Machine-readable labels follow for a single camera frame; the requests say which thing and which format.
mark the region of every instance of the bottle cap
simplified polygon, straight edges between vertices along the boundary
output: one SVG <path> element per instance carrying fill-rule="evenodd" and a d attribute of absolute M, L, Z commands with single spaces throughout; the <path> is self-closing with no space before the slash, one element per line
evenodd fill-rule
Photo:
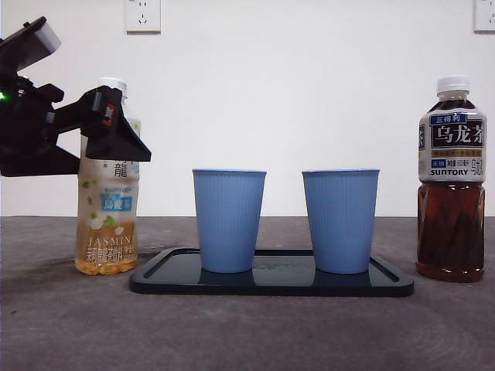
<path fill-rule="evenodd" d="M 128 98 L 127 95 L 127 83 L 121 79 L 115 77 L 100 77 L 98 80 L 100 85 L 107 85 L 108 87 L 117 88 L 122 92 L 122 97 L 124 99 Z"/>
<path fill-rule="evenodd" d="M 451 90 L 466 90 L 469 91 L 469 76 L 466 75 L 451 75 L 439 79 L 436 87 L 436 92 Z"/>

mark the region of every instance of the blue plastic cup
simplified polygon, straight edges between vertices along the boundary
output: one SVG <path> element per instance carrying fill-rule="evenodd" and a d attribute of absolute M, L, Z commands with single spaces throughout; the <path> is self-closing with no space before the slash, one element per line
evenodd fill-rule
<path fill-rule="evenodd" d="M 302 172 L 315 264 L 330 273 L 368 270 L 378 169 Z"/>
<path fill-rule="evenodd" d="M 216 273 L 253 267 L 266 172 L 193 169 L 201 265 Z"/>

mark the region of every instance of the cup rim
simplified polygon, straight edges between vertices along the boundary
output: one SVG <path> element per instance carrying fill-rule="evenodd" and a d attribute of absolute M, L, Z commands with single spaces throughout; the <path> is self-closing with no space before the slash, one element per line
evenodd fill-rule
<path fill-rule="evenodd" d="M 329 168 L 319 170 L 303 170 L 302 174 L 319 174 L 319 173 L 340 173 L 340 172 L 380 172 L 378 168 Z"/>
<path fill-rule="evenodd" d="M 194 168 L 195 172 L 245 172 L 245 173 L 256 173 L 256 174 L 266 174 L 265 170 L 248 170 L 241 168 Z"/>

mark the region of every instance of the tea beverage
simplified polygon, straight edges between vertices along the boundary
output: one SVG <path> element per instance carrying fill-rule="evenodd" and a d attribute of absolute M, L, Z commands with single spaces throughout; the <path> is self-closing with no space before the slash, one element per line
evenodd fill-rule
<path fill-rule="evenodd" d="M 442 281 L 483 276 L 486 117 L 468 93 L 468 77 L 440 79 L 439 102 L 419 123 L 416 268 Z"/>
<path fill-rule="evenodd" d="M 125 105 L 127 84 L 102 78 L 101 85 L 122 90 L 122 109 L 139 135 L 141 122 Z M 76 268 L 85 274 L 114 274 L 132 269 L 137 261 L 136 203 L 139 163 L 86 157 L 87 138 L 81 136 Z"/>

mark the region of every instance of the electrical outlet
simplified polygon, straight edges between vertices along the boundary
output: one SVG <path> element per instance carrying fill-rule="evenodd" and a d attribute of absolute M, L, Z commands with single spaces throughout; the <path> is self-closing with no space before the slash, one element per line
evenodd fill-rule
<path fill-rule="evenodd" d="M 474 0 L 474 32 L 495 32 L 495 0 Z"/>
<path fill-rule="evenodd" d="M 125 0 L 125 30 L 160 33 L 160 3 L 161 0 Z"/>

